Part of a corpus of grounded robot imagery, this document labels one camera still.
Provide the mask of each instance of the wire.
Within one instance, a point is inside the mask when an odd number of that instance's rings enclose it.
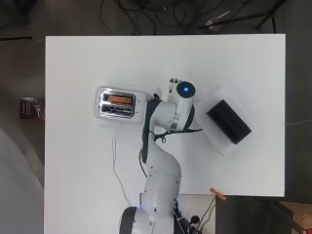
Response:
[[[223,3],[224,3],[225,1],[226,1],[226,0],[221,0],[221,2],[220,2],[219,4],[217,4],[215,7],[213,7],[213,8],[211,8],[211,9],[207,10],[207,11],[204,12],[204,13],[202,13],[197,19],[194,19],[194,21],[188,26],[188,28],[187,28],[187,30],[186,30],[186,33],[189,31],[189,28],[190,28],[193,24],[195,24],[201,17],[203,17],[203,16],[206,15],[206,14],[209,14],[209,13],[213,12],[214,10],[216,10],[217,8],[219,8],[220,6],[222,6]]]
[[[136,14],[136,22],[134,22],[134,20],[131,18],[131,16],[127,13],[127,11],[124,10],[123,6],[121,5],[121,2],[120,0],[114,0],[115,3],[117,4],[117,6],[119,7],[119,9],[121,9],[125,14],[126,16],[129,18],[130,22],[133,24],[133,26],[135,27],[134,29],[134,32],[133,34],[135,34],[136,30],[137,30],[137,33],[140,35],[140,32],[139,30],[137,29],[137,14]]]
[[[161,138],[162,139],[162,143],[166,143],[166,138],[165,136],[167,135],[172,135],[172,134],[190,134],[190,133],[197,133],[197,132],[201,132],[203,131],[203,129],[199,129],[199,130],[183,130],[183,131],[165,131],[163,134],[159,134],[159,135],[155,135],[153,132],[150,132],[151,134],[154,135],[154,140],[156,141],[157,139]]]
[[[201,225],[201,223],[202,223],[202,221],[203,221],[203,219],[204,219],[205,215],[207,214],[207,212],[208,212],[208,211],[209,211],[209,209],[211,208],[211,206],[212,206],[212,204],[213,204],[214,200],[215,200],[215,196],[214,196],[214,198],[212,199],[211,203],[209,204],[209,206],[208,206],[207,210],[204,212],[204,214],[203,214],[203,216],[202,216],[201,220],[199,221],[199,223],[198,223],[198,225],[197,225],[196,229],[192,232],[192,234],[195,234],[196,232],[198,232],[198,228],[199,228],[199,226]]]
[[[140,10],[136,10],[136,9],[127,9],[127,8],[124,8],[123,6],[121,6],[120,4],[118,4],[117,0],[115,0],[115,3],[125,12],[136,12],[136,13],[141,13],[143,15],[145,15],[152,23],[153,23],[153,27],[154,27],[154,30],[153,30],[153,33],[154,35],[157,35],[156,34],[156,22],[145,12],[143,11],[140,11]]]
[[[212,212],[213,212],[214,208],[215,208],[215,205],[212,207],[212,209],[209,213],[208,219],[203,223],[200,232],[203,232],[205,225],[211,220],[211,216],[212,216]]]
[[[234,18],[237,16],[237,14],[239,14],[239,12],[246,6],[246,4],[251,3],[253,0],[241,0],[241,7],[236,11],[236,13],[232,16],[231,20],[229,23],[227,23],[220,31],[223,31],[233,20]]]
[[[147,177],[147,174],[142,165],[141,157],[142,157],[142,150],[140,150],[138,153],[138,161],[139,161],[140,168],[142,169],[142,172],[144,173],[145,177]]]
[[[100,15],[100,20],[101,20],[101,23],[104,25],[104,27],[110,32],[111,35],[115,35],[109,28],[108,26],[105,24],[104,20],[103,20],[103,17],[101,15],[101,9],[103,7],[103,4],[104,4],[104,1],[105,0],[102,0],[101,3],[100,3],[100,7],[99,7],[99,15]]]
[[[285,123],[286,125],[298,125],[298,124],[304,124],[304,123],[310,123],[312,120],[304,120],[304,121],[299,121],[299,122],[293,122],[293,123]]]
[[[112,147],[112,150],[113,150],[113,172],[114,174],[116,175],[118,181],[119,181],[119,184],[121,186],[121,189],[123,191],[123,194],[124,194],[124,198],[125,200],[127,201],[129,207],[131,206],[131,203],[126,195],[126,192],[125,192],[125,188],[124,188],[124,185],[120,179],[120,177],[118,177],[117,173],[116,173],[116,170],[115,170],[115,166],[116,166],[116,160],[117,160],[117,143],[116,143],[116,138],[114,137],[111,141],[111,147]]]

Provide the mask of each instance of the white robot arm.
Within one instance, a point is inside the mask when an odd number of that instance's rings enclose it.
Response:
[[[142,207],[124,210],[120,234],[174,234],[174,207],[178,195],[181,168],[177,159],[154,140],[154,128],[185,131],[194,117],[195,88],[188,82],[176,83],[169,102],[157,98],[146,105],[142,131],[141,159],[147,168]]]

